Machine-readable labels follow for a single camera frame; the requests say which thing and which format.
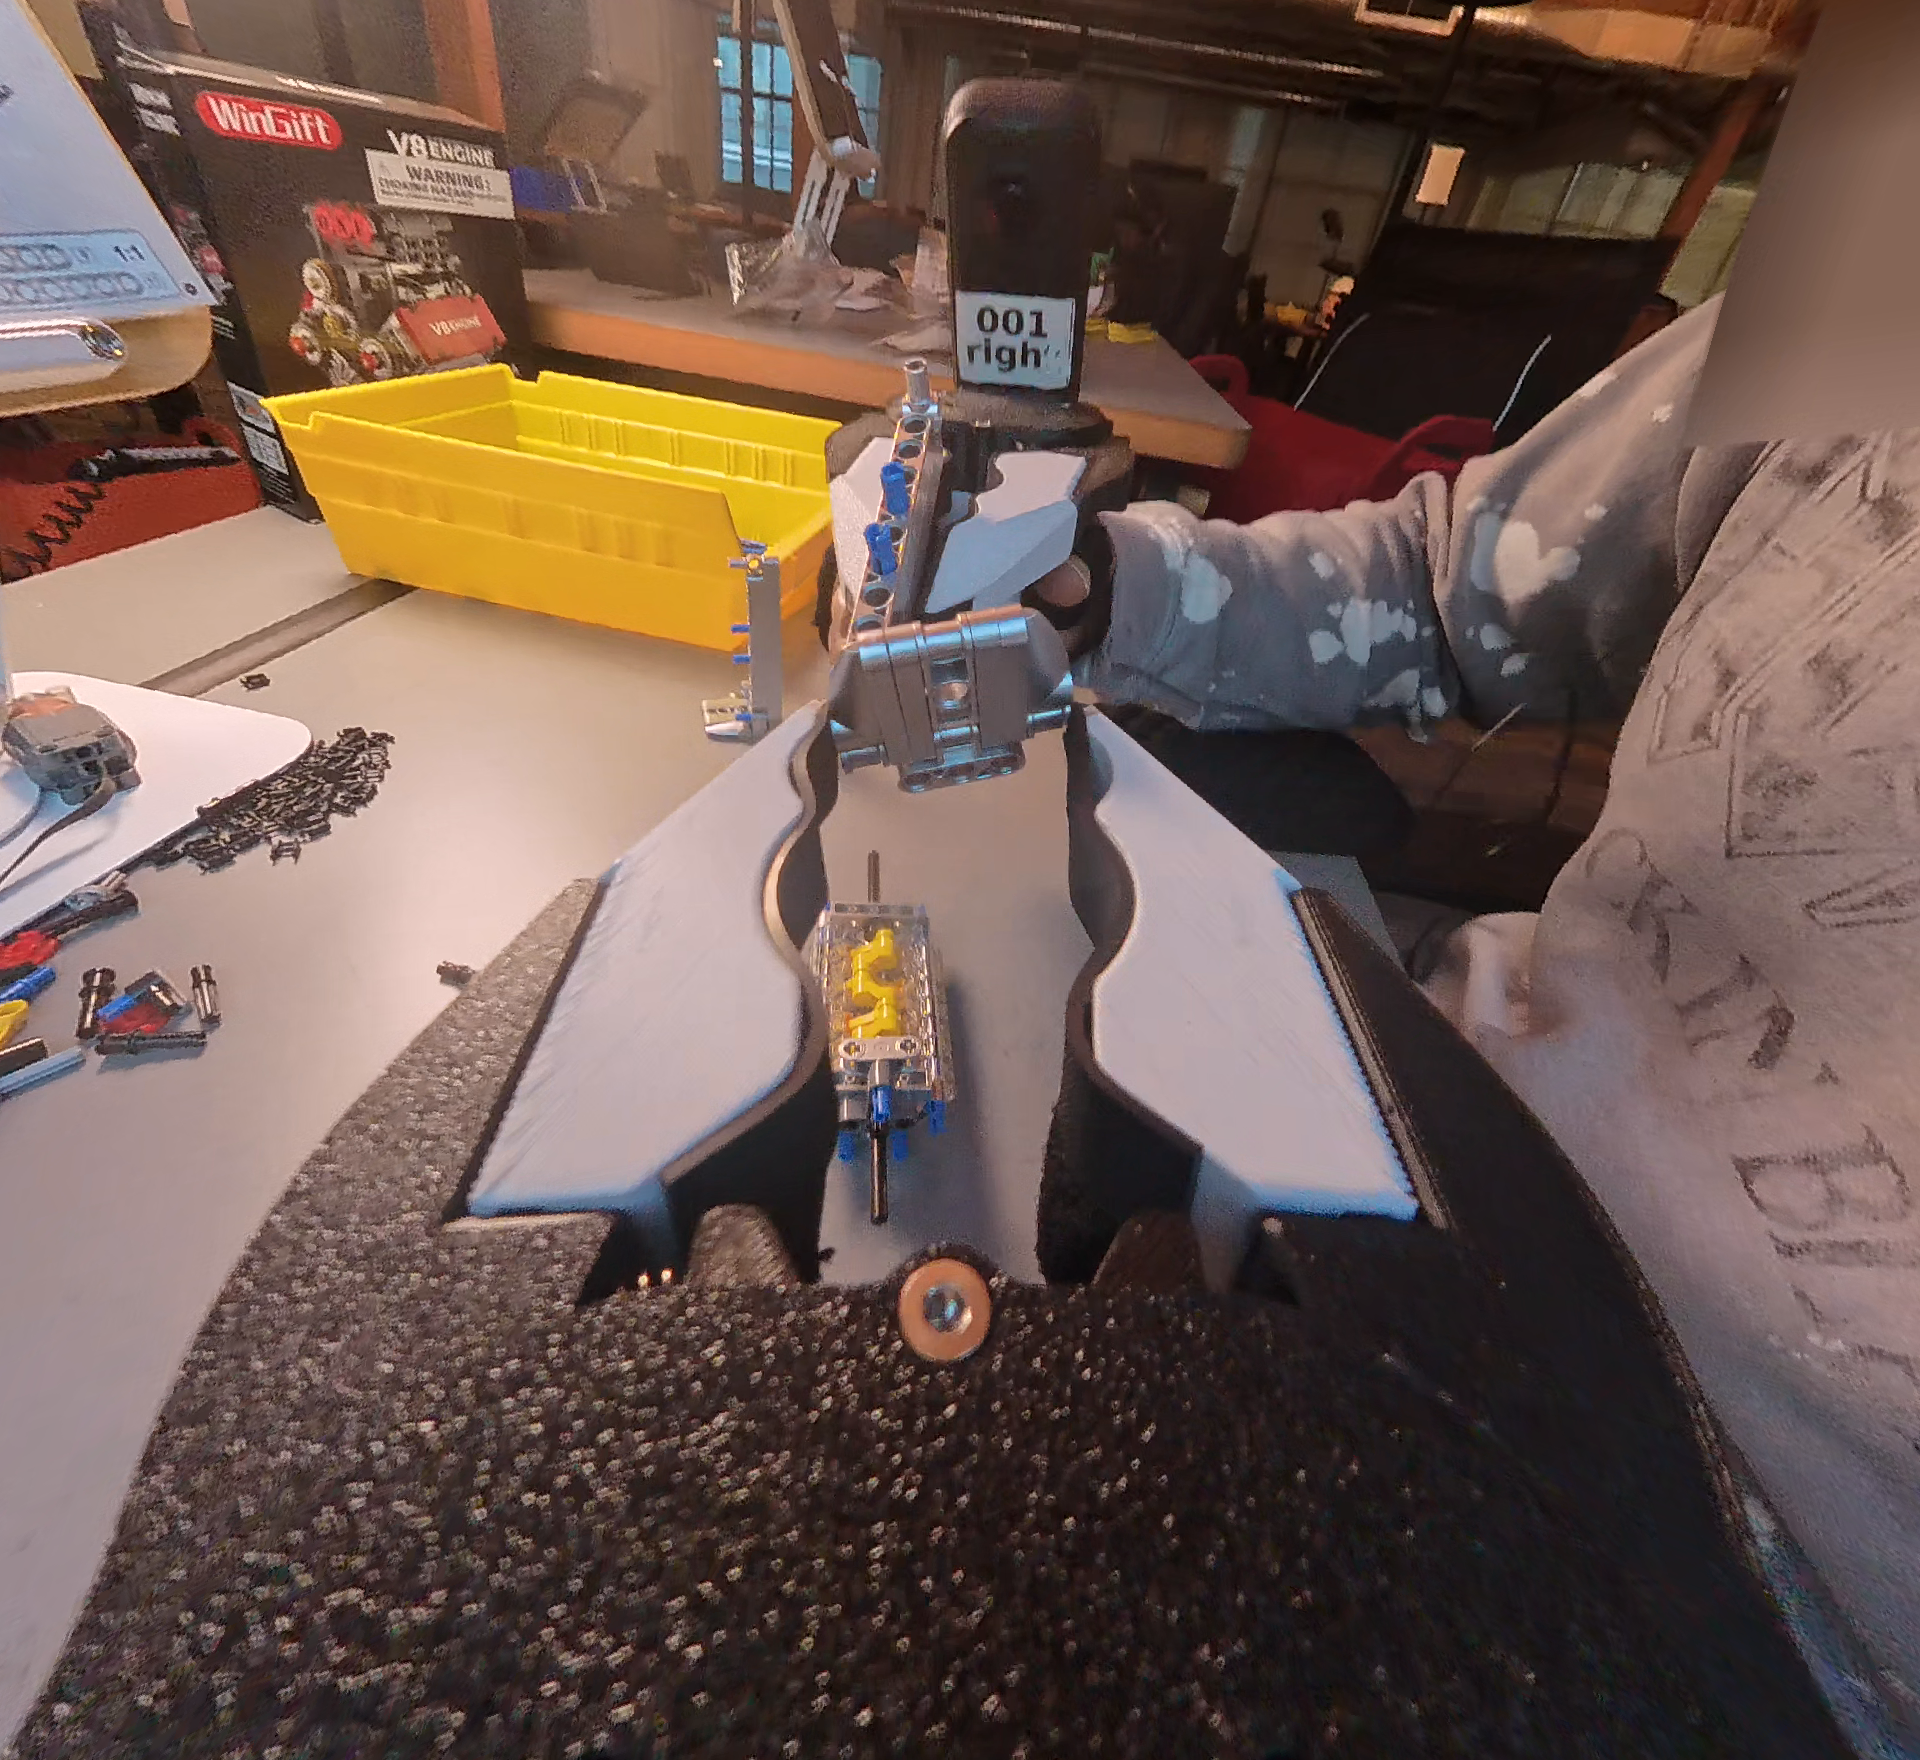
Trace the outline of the pile of black pins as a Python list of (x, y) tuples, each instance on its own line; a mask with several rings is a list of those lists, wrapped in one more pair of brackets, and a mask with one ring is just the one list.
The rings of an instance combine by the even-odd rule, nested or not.
[(273, 863), (296, 860), (337, 821), (371, 807), (392, 750), (392, 733), (363, 728), (317, 739), (276, 775), (199, 808), (176, 834), (131, 860), (131, 870), (187, 863), (205, 874), (252, 850), (267, 850)]

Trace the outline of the grey beam with small bracket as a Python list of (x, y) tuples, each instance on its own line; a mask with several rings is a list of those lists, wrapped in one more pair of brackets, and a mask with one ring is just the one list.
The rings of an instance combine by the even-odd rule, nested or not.
[(782, 719), (781, 561), (764, 543), (744, 540), (730, 562), (744, 581), (747, 619), (731, 623), (739, 687), (703, 701), (703, 731), (720, 744), (753, 744)]

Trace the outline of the pile of mixed brick parts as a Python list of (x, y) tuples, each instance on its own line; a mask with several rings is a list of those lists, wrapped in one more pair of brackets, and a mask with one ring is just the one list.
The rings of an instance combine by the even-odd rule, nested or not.
[(85, 885), (1, 937), (1, 1101), (17, 1101), (93, 1061), (203, 1053), (223, 1023), (219, 980), (205, 964), (179, 983), (160, 970), (122, 980), (82, 970), (71, 1043), (30, 1034), (36, 1004), (58, 983), (61, 956), (89, 932), (128, 919), (138, 897), (122, 876)]

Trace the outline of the white document stand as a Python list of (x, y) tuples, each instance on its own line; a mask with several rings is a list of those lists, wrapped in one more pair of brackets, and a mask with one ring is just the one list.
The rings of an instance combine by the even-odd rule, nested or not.
[(301, 721), (110, 681), (24, 643), (17, 626), (24, 591), (4, 587), (4, 708), (20, 693), (71, 691), (131, 738), (140, 787), (67, 808), (4, 754), (4, 932), (107, 882), (201, 807), (276, 775), (311, 741)]

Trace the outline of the grey beam with motor block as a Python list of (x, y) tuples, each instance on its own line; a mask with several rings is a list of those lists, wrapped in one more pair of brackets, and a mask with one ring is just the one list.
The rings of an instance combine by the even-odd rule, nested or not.
[(1005, 447), (992, 430), (941, 397), (924, 356), (901, 365), (904, 393), (884, 468), (886, 502), (901, 520), (893, 538), (868, 530), (881, 572), (899, 569), (890, 616), (858, 620), (828, 647), (828, 735), (842, 772), (890, 770), (904, 793), (927, 793), (1015, 772), (1024, 744), (1069, 719), (1072, 684), (1063, 639), (1021, 601), (989, 612), (927, 616), (927, 588), (947, 526), (992, 486), (989, 465)]

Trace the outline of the nested yellow empty bins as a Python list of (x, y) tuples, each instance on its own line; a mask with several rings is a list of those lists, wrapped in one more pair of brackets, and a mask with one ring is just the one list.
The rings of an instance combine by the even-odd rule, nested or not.
[(731, 653), (760, 545), (814, 604), (834, 421), (503, 365), (267, 410), (349, 572)]

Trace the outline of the clear engine block yellow crankshaft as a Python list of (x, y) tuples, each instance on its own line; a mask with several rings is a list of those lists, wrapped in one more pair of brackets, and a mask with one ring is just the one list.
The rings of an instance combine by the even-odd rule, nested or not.
[(837, 1160), (862, 1166), (868, 1215), (892, 1219), (892, 1171), (919, 1134), (947, 1127), (956, 1101), (947, 981), (927, 911), (884, 887), (878, 849), (866, 896), (819, 915), (807, 958), (826, 1016)]

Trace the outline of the wooden table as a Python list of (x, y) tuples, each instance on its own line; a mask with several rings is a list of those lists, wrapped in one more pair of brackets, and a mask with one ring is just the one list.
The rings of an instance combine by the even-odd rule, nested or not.
[[(577, 269), (527, 269), (523, 278), (533, 334), (554, 352), (856, 407), (892, 403), (904, 387), (899, 354), (870, 329), (743, 318), (721, 299), (651, 296)], [(1232, 470), (1252, 438), (1241, 411), (1160, 339), (1092, 339), (1081, 395), (1145, 456)]]

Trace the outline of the person's torso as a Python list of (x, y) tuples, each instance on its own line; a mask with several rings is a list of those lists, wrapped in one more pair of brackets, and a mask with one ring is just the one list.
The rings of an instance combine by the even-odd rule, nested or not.
[(1596, 825), (1441, 1004), (1659, 1294), (1762, 1501), (1916, 1717), (1916, 433), (1706, 447), (1722, 299), (1433, 534), (1463, 708), (1620, 716)]

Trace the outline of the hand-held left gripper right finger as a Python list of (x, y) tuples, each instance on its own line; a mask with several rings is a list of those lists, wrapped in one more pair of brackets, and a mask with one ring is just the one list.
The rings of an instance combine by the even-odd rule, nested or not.
[(1327, 906), (1113, 719), (1067, 735), (1069, 990), (1054, 1111), (1054, 1282), (1172, 1215), (1228, 1289), (1276, 1215), (1408, 1221), (1390, 1087), (1308, 934)]

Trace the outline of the person's right forearm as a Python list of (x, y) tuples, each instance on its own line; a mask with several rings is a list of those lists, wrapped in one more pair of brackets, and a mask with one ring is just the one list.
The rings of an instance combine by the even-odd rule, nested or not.
[(1528, 476), (1501, 451), (1393, 499), (1252, 525), (1172, 502), (1103, 514), (1106, 612), (1074, 680), (1199, 731), (1504, 717), (1524, 655), (1490, 553)]

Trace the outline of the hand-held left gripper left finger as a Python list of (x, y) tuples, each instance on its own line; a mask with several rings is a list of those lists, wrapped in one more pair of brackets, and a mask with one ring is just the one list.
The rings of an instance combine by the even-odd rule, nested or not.
[(748, 1205), (820, 1270), (837, 1097), (802, 947), (834, 798), (810, 701), (616, 860), (474, 1152), (470, 1218), (606, 1215), (628, 1267), (664, 1272)]

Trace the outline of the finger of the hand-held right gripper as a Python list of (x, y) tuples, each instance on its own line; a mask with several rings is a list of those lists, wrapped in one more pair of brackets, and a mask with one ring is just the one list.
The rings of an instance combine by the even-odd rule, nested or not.
[(1060, 566), (1072, 551), (1085, 468), (1078, 451), (995, 454), (992, 486), (971, 498), (964, 520), (947, 526), (927, 588), (927, 616), (1012, 607)]
[(868, 530), (878, 525), (893, 538), (899, 558), (898, 520), (886, 502), (884, 468), (895, 457), (892, 438), (870, 439), (828, 482), (833, 561), (826, 579), (826, 647), (841, 647), (851, 626), (866, 616), (890, 616), (899, 596), (899, 569), (881, 572)]

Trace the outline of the grey toy motor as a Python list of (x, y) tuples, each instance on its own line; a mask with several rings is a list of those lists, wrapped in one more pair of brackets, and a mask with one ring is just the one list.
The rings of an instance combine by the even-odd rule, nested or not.
[(61, 807), (140, 787), (131, 738), (71, 691), (30, 691), (6, 706), (1, 746), (27, 781)]

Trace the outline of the black engine kit box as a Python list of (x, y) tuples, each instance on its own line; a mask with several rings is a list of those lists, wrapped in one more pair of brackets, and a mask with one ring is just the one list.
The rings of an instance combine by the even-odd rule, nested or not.
[(269, 399), (512, 365), (533, 342), (504, 137), (464, 114), (140, 44), (78, 19), (100, 114), (213, 299), (267, 504), (314, 522)]

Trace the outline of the clear plastic bags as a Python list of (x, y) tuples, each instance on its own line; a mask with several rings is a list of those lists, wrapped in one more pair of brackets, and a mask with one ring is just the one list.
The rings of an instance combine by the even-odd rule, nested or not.
[(927, 317), (947, 296), (947, 227), (911, 209), (858, 202), (828, 240), (819, 221), (721, 250), (731, 309), (791, 323)]

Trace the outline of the printed instruction sheet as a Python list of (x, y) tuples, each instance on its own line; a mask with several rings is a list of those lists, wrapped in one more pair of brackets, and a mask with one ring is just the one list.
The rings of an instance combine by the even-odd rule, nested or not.
[(115, 372), (135, 324), (213, 305), (27, 0), (1, 0), (6, 382)]

